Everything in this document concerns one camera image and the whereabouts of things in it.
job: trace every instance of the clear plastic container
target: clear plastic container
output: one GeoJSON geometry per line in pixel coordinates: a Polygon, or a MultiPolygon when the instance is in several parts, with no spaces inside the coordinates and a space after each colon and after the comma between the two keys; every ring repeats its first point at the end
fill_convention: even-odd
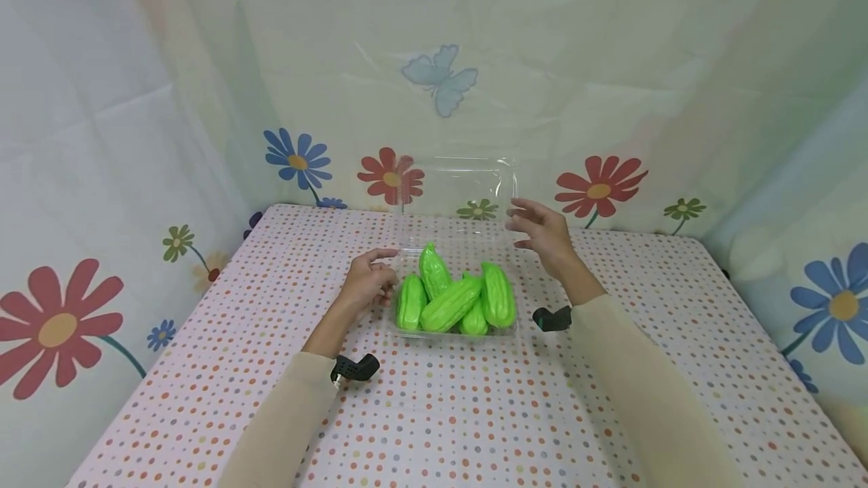
{"type": "MultiPolygon", "coordinates": [[[[512,235],[503,227],[509,201],[518,189],[512,162],[505,158],[431,157],[417,159],[412,168],[425,174],[424,194],[404,203],[404,193],[396,208],[400,253],[393,267],[399,280],[403,282],[409,273],[418,275],[419,255],[428,242],[433,242],[453,280],[461,279],[464,272],[480,276],[480,264],[491,261],[503,268],[515,287],[516,272],[507,255],[514,249],[512,235]]],[[[400,289],[396,298],[400,298],[400,289]]],[[[390,310],[384,317],[389,335],[483,342],[511,340],[518,335],[517,316],[512,327],[489,328],[489,334],[475,336],[458,333],[456,328],[446,334],[401,329],[396,324],[397,312],[390,310]]]]}

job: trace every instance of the left hand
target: left hand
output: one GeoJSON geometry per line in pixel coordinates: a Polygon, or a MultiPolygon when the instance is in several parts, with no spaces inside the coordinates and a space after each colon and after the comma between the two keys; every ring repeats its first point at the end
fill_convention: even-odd
{"type": "Polygon", "coordinates": [[[397,254],[398,249],[373,249],[356,256],[333,306],[348,310],[355,316],[361,315],[372,304],[388,307],[392,303],[398,276],[392,267],[377,260],[392,258],[397,254]]]}

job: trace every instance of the flower center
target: flower center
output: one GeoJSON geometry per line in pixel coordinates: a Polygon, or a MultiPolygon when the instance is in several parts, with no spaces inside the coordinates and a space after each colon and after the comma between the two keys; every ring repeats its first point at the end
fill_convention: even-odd
{"type": "Polygon", "coordinates": [[[385,172],[383,174],[383,182],[390,187],[400,187],[401,186],[401,176],[395,174],[394,172],[385,172]]]}
{"type": "Polygon", "coordinates": [[[832,299],[829,304],[829,315],[839,321],[847,322],[856,316],[859,311],[859,301],[856,299],[856,294],[849,290],[844,290],[832,299]]]}
{"type": "Polygon", "coordinates": [[[298,155],[290,155],[287,160],[289,161],[289,165],[292,168],[307,169],[307,161],[304,160],[304,157],[299,157],[298,155]]]}
{"type": "Polygon", "coordinates": [[[592,185],[590,189],[588,189],[588,198],[592,198],[592,200],[599,200],[600,198],[605,198],[610,195],[612,192],[612,187],[606,184],[592,185]]]}
{"type": "Polygon", "coordinates": [[[69,313],[58,313],[42,325],[36,340],[45,349],[52,349],[66,343],[78,328],[78,319],[69,313]]]}

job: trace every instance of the curtain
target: curtain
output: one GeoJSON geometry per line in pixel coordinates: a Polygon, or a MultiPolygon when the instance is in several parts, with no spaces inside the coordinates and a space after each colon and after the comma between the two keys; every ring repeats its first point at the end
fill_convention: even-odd
{"type": "Polygon", "coordinates": [[[573,226],[701,238],[859,418],[864,134],[824,140],[858,123],[866,4],[0,0],[0,468],[63,483],[262,209],[390,210],[430,156],[512,158],[573,226]]]}

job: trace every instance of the flower stem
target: flower stem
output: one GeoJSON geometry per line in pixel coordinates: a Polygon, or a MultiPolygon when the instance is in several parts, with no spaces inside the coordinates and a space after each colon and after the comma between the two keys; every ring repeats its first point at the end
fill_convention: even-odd
{"type": "Polygon", "coordinates": [[[804,334],[799,335],[799,337],[797,337],[797,338],[796,338],[792,343],[790,343],[789,345],[785,346],[784,349],[781,351],[781,354],[784,356],[784,358],[786,358],[786,357],[789,356],[789,355],[790,355],[794,350],[796,350],[796,347],[798,347],[799,345],[801,345],[801,344],[802,344],[802,341],[804,341],[805,339],[807,339],[807,336],[808,336],[808,334],[810,334],[810,333],[811,333],[811,332],[805,332],[804,334]]]}
{"type": "Polygon", "coordinates": [[[139,375],[141,375],[143,379],[145,378],[147,372],[145,372],[142,364],[140,364],[139,361],[136,360],[136,357],[133,356],[130,351],[127,351],[127,348],[124,345],[119,344],[118,340],[116,340],[110,335],[97,335],[96,338],[105,341],[109,345],[113,346],[115,349],[119,350],[121,354],[126,356],[127,360],[133,364],[133,367],[136,368],[137,372],[139,372],[139,375]]]}
{"type": "Polygon", "coordinates": [[[675,231],[672,233],[673,236],[674,236],[676,233],[678,233],[679,230],[681,230],[681,227],[684,226],[685,222],[687,222],[686,219],[681,219],[681,224],[679,224],[679,225],[678,225],[678,228],[675,229],[675,231]]]}
{"type": "Polygon", "coordinates": [[[190,250],[191,250],[191,252],[195,253],[196,256],[198,256],[199,260],[202,261],[202,266],[205,266],[205,271],[208,273],[211,273],[210,267],[208,267],[208,265],[206,264],[205,259],[202,258],[202,254],[199,253],[199,250],[196,249],[195,247],[193,247],[192,245],[190,245],[190,250]]]}
{"type": "Polygon", "coordinates": [[[588,221],[587,225],[585,225],[585,230],[587,230],[590,227],[590,225],[594,224],[594,221],[596,221],[596,218],[598,218],[599,215],[600,215],[600,213],[597,210],[595,210],[594,214],[591,216],[591,220],[588,221]]]}

